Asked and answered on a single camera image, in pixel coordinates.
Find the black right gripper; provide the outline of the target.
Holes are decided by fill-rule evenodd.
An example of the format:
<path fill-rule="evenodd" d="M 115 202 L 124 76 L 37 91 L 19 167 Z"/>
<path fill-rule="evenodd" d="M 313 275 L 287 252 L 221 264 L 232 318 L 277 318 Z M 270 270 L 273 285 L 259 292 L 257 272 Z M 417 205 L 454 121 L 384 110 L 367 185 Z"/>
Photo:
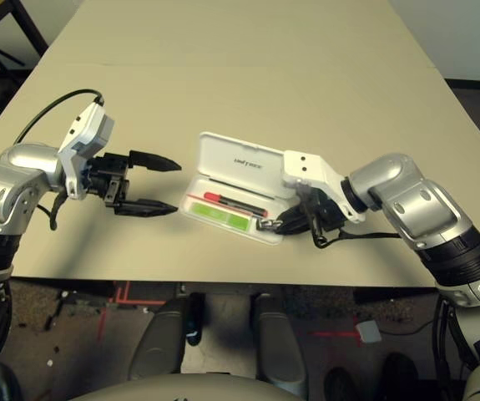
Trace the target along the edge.
<path fill-rule="evenodd" d="M 310 207 L 312 215 L 316 218 L 320 230 L 334 231 L 345 225 L 345 216 L 338 205 L 322 190 L 311 190 L 309 193 L 299 195 L 301 203 L 283 211 L 277 217 L 282 224 L 279 234 L 283 236 L 299 235 L 311 230 L 306 221 L 306 207 Z"/>

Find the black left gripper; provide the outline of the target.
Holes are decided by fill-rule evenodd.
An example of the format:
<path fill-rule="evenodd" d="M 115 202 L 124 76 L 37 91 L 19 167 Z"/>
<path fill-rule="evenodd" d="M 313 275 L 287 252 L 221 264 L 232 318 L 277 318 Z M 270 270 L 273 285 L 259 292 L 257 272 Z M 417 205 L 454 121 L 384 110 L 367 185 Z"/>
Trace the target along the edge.
<path fill-rule="evenodd" d="M 175 213 L 178 208 L 158 200 L 126 200 L 129 168 L 145 167 L 147 170 L 168 172 L 182 170 L 181 165 L 163 157 L 131 150 L 129 155 L 106 153 L 90 159 L 83 173 L 84 189 L 96 195 L 118 216 L 156 217 Z"/>

